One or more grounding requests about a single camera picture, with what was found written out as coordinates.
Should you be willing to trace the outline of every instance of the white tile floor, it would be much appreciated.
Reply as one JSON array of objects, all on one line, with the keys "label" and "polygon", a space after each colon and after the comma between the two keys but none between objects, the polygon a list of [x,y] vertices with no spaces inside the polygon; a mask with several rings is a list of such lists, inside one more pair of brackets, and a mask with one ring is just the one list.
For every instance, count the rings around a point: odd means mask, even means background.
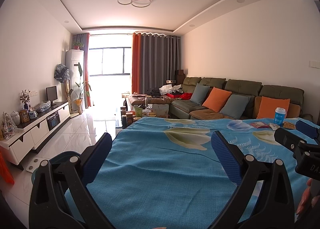
[{"label": "white tile floor", "polygon": [[[112,139],[116,136],[116,120],[114,114],[104,109],[91,107],[82,115],[70,119],[38,153],[28,153],[22,160],[24,168],[33,157],[39,160],[50,159],[64,151],[82,153],[88,146],[94,145],[100,137],[108,132]],[[18,219],[29,228],[28,213],[32,191],[31,173],[21,171],[8,165],[14,178],[14,185],[7,184],[0,178],[0,190]]]}]

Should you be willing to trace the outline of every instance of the green sofa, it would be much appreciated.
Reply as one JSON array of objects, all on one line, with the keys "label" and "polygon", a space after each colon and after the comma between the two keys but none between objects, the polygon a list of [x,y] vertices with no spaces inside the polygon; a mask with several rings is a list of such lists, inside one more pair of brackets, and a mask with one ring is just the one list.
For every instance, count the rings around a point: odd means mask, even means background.
[{"label": "green sofa", "polygon": [[[256,119],[261,103],[261,97],[270,97],[275,99],[290,99],[287,118],[302,117],[312,121],[310,114],[302,114],[303,94],[304,91],[299,88],[279,86],[279,85],[262,85],[261,82],[253,82],[246,80],[226,81],[225,78],[201,78],[186,77],[182,89],[184,92],[193,93],[196,84],[210,86],[207,97],[213,87],[231,91],[233,94],[248,96],[249,102],[240,119]],[[178,119],[232,119],[229,116],[214,112],[207,107],[198,105],[190,100],[175,100],[169,104],[169,114],[173,118]]]}]

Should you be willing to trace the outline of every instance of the curtain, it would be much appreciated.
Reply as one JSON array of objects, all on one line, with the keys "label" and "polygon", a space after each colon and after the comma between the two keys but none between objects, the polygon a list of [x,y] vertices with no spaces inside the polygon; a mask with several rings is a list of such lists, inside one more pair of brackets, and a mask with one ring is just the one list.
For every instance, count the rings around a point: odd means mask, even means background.
[{"label": "curtain", "polygon": [[[84,33],[84,34],[78,34],[76,36],[76,41],[81,42],[83,46],[83,51],[84,51],[84,62],[83,62],[83,74],[84,74],[84,81],[89,81],[89,76],[88,76],[88,50],[89,50],[89,33]],[[87,96],[86,91],[89,91],[89,86],[88,83],[85,83],[84,86],[84,104],[85,107],[90,107],[91,106],[91,100],[90,96]]]},{"label": "curtain", "polygon": [[140,49],[138,93],[147,93],[150,88],[165,85],[166,80],[174,80],[174,71],[180,69],[181,65],[180,38],[170,35],[142,34]]},{"label": "curtain", "polygon": [[131,93],[140,93],[140,53],[141,53],[141,33],[132,35],[132,73],[131,73]]}]

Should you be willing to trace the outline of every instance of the photo frame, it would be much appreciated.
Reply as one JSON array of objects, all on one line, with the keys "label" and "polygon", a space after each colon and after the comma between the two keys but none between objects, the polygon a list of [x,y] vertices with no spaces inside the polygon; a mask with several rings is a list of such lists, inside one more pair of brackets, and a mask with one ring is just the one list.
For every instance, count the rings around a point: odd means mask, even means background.
[{"label": "photo frame", "polygon": [[23,109],[23,110],[19,111],[19,115],[21,117],[22,123],[30,121],[28,110]]}]

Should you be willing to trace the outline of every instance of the potted plant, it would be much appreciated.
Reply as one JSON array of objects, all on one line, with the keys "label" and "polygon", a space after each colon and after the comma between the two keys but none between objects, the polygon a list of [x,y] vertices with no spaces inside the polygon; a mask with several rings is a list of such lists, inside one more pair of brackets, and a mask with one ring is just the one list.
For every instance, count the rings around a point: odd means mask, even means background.
[{"label": "potted plant", "polygon": [[28,103],[30,102],[30,90],[28,90],[29,92],[27,92],[27,90],[22,90],[21,95],[20,95],[20,101],[22,103],[24,103],[23,107],[28,110],[29,109],[29,105]]},{"label": "potted plant", "polygon": [[82,71],[82,67],[81,67],[80,64],[78,64],[78,70],[79,70],[79,74],[80,74],[80,82],[79,82],[79,83],[76,82],[76,85],[78,86],[78,92],[79,92],[79,94],[77,94],[73,89],[71,89],[71,90],[69,91],[69,96],[71,96],[72,92],[74,92],[74,93],[76,94],[76,96],[78,97],[78,99],[74,100],[74,102],[75,102],[75,104],[78,106],[78,113],[79,113],[79,114],[82,114],[81,103],[82,103],[82,99],[83,99],[82,97],[83,97],[84,92],[86,93],[86,95],[87,95],[88,97],[90,97],[89,91],[84,91],[84,87],[85,87],[86,85],[88,85],[90,91],[92,91],[92,90],[91,90],[91,86],[90,86],[90,84],[89,84],[88,81],[83,81],[83,82],[81,83],[81,77],[82,77],[83,71]]},{"label": "potted plant", "polygon": [[83,47],[81,42],[76,41],[73,43],[73,49],[79,50],[79,47]]}]

